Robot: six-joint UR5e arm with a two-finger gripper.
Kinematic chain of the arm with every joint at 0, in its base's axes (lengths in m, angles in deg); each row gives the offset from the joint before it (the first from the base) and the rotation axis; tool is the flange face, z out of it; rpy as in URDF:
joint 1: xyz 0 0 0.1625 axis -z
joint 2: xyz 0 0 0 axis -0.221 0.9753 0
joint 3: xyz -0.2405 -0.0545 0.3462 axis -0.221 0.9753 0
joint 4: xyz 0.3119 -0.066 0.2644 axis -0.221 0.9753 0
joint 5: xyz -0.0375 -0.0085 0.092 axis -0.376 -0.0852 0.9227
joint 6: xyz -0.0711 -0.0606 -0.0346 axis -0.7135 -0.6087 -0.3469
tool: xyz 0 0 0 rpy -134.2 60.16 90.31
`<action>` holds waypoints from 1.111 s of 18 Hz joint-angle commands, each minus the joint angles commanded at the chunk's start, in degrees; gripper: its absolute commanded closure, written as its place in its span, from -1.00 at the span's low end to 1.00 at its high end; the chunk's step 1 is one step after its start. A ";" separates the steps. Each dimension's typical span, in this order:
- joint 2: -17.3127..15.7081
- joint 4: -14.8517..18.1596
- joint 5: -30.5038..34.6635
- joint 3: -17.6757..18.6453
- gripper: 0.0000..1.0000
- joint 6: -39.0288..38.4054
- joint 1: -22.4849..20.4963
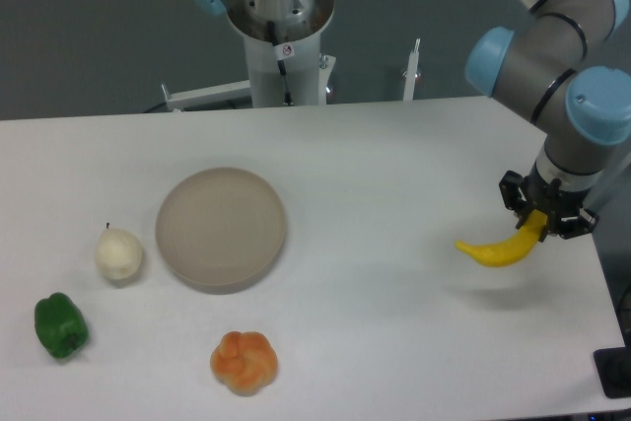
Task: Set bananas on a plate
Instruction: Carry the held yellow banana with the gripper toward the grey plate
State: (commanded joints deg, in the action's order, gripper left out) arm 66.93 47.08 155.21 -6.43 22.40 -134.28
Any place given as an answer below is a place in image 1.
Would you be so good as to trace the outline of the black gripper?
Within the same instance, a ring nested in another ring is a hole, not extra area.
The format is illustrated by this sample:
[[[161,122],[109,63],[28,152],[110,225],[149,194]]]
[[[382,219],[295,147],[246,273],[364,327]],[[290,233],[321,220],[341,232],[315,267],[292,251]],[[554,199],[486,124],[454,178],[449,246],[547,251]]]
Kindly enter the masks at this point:
[[[559,178],[546,182],[537,171],[532,171],[525,178],[514,171],[506,171],[499,188],[505,208],[512,211],[521,223],[532,211],[540,211],[547,216],[539,234],[541,243],[548,236],[570,240],[591,234],[599,221],[597,213],[583,208],[585,192],[563,190]]]

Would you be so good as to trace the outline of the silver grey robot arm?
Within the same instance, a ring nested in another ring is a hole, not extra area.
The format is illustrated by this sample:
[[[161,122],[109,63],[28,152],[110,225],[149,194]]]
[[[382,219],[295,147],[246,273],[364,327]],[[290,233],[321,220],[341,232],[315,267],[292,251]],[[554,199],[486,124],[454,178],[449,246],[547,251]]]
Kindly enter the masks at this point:
[[[226,15],[244,40],[256,106],[325,100],[320,33],[334,0],[194,0]],[[499,187],[518,228],[537,241],[590,233],[597,216],[584,204],[613,150],[630,134],[630,78],[580,63],[625,20],[630,0],[521,0],[533,25],[488,31],[472,48],[467,81],[543,131],[528,175],[506,173]]]

